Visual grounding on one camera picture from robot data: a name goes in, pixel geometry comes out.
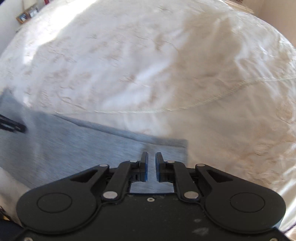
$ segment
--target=gray cloth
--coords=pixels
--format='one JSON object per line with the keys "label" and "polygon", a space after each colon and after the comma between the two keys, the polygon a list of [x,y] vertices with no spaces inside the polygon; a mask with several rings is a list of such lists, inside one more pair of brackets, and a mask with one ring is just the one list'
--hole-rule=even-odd
{"label": "gray cloth", "polygon": [[185,140],[160,139],[90,122],[33,111],[6,90],[0,114],[27,126],[26,133],[0,130],[0,166],[16,180],[35,188],[93,166],[117,167],[149,154],[148,182],[132,184],[131,192],[173,192],[172,184],[158,183],[155,153],[165,160],[186,163]]}

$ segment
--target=wrinkled fabric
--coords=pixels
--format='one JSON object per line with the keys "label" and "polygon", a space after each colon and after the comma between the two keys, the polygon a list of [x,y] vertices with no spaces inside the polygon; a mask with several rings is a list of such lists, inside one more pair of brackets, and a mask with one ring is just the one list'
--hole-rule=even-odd
{"label": "wrinkled fabric", "polygon": [[296,51],[217,0],[55,0],[0,58],[33,110],[188,140],[206,163],[266,186],[296,221]]}

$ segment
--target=screw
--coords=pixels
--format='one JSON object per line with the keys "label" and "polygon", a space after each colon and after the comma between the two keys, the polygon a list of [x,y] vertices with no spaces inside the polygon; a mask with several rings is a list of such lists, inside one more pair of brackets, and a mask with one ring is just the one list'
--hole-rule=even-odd
{"label": "screw", "polygon": [[114,199],[118,196],[117,192],[107,191],[103,193],[103,197],[107,199]]}
{"label": "screw", "polygon": [[147,198],[147,201],[148,201],[148,202],[154,202],[155,199],[154,199],[153,197],[148,197],[148,198]]}
{"label": "screw", "polygon": [[185,192],[184,197],[188,199],[196,199],[198,198],[198,193],[193,191]]}

